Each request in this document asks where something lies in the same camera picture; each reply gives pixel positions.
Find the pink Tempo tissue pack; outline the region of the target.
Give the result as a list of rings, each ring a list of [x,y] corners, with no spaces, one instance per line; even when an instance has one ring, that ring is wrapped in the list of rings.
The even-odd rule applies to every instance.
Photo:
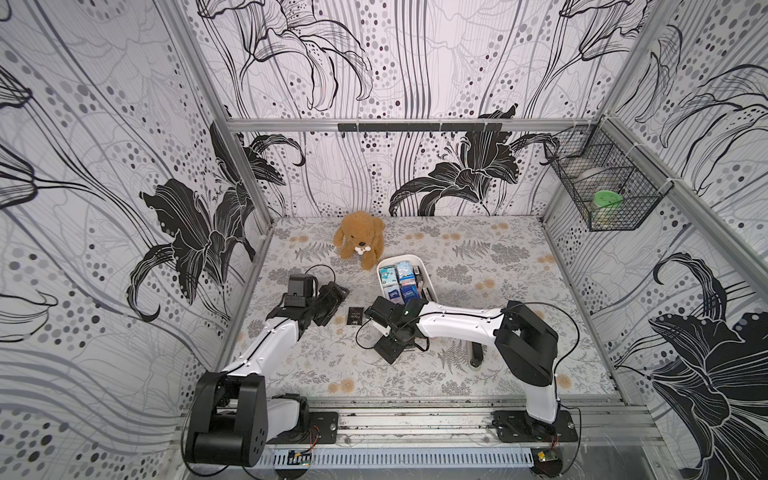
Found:
[[[403,304],[404,300],[398,285],[388,285],[384,287],[383,297],[395,304]]]

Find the blue Tempo tissue pack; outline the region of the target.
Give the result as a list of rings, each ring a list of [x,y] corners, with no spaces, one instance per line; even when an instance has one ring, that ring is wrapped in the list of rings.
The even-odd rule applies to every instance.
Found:
[[[420,299],[419,289],[415,284],[406,284],[400,286],[402,299],[405,303],[412,299]]]

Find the light blue tissue pack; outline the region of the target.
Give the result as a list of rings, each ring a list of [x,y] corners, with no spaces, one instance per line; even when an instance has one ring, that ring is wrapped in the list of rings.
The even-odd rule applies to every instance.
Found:
[[[415,284],[413,266],[409,261],[400,261],[397,268],[398,281],[400,285]]]

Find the teal cartoon tissue pack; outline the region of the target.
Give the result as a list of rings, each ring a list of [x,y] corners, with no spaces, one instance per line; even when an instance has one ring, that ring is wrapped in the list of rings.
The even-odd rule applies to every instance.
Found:
[[[381,284],[384,287],[387,287],[390,285],[397,285],[399,283],[397,268],[395,266],[390,265],[390,266],[381,267],[378,270],[378,273],[379,273],[379,279],[381,281]]]

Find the grey black stapler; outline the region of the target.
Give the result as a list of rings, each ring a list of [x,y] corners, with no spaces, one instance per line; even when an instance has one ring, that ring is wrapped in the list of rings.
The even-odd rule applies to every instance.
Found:
[[[469,364],[473,369],[479,369],[484,360],[483,345],[471,342],[469,345]]]

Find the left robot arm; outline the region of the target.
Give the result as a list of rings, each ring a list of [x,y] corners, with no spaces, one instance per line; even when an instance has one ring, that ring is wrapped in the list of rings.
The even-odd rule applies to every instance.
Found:
[[[181,433],[181,455],[194,464],[253,467],[267,444],[304,442],[308,455],[329,434],[315,425],[308,401],[298,394],[267,395],[267,380],[285,361],[311,325],[325,326],[349,289],[315,276],[289,278],[287,292],[272,308],[264,328],[244,353],[223,370],[206,372]]]

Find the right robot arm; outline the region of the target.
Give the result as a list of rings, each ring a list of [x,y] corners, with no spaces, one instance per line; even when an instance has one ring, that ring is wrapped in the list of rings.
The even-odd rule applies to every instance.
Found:
[[[527,416],[541,424],[555,423],[559,336],[525,304],[510,300],[503,308],[469,309],[424,299],[401,305],[378,297],[364,315],[382,333],[373,350],[389,364],[416,347],[417,339],[450,338],[495,347],[511,374],[524,384]]]

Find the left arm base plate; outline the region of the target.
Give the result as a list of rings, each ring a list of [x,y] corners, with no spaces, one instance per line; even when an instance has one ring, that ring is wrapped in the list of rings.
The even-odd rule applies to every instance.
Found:
[[[331,445],[337,441],[339,414],[337,412],[309,412],[306,428],[295,427],[268,441],[270,445]]]

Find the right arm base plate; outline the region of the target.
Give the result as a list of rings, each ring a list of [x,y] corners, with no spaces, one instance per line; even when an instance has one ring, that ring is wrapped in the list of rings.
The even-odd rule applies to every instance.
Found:
[[[492,413],[491,425],[503,443],[559,444],[579,440],[571,414],[563,409],[557,412],[552,424],[533,419],[525,410],[496,410]]]

